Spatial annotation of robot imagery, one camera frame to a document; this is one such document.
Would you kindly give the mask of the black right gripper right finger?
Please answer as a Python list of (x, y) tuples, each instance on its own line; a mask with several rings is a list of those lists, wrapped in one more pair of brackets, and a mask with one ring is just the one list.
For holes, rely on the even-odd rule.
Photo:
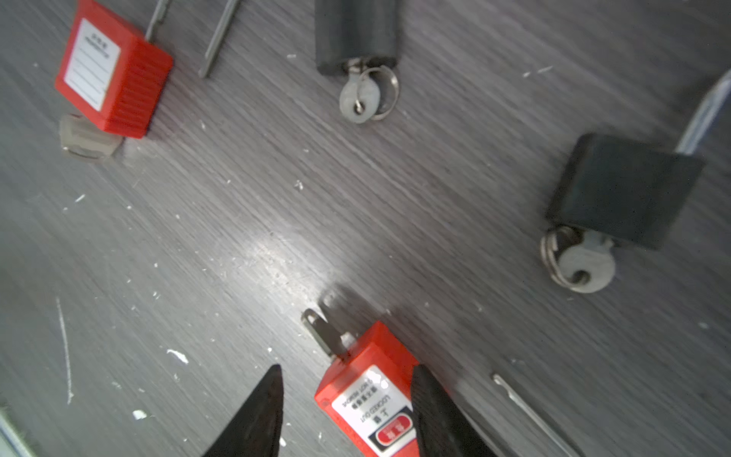
[(411, 401), (422, 457), (496, 456), (425, 365), (413, 369)]

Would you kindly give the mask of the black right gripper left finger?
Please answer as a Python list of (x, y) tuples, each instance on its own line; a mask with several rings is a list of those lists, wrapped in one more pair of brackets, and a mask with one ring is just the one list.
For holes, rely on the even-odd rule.
[(205, 457), (277, 457), (283, 426), (282, 367), (272, 365)]

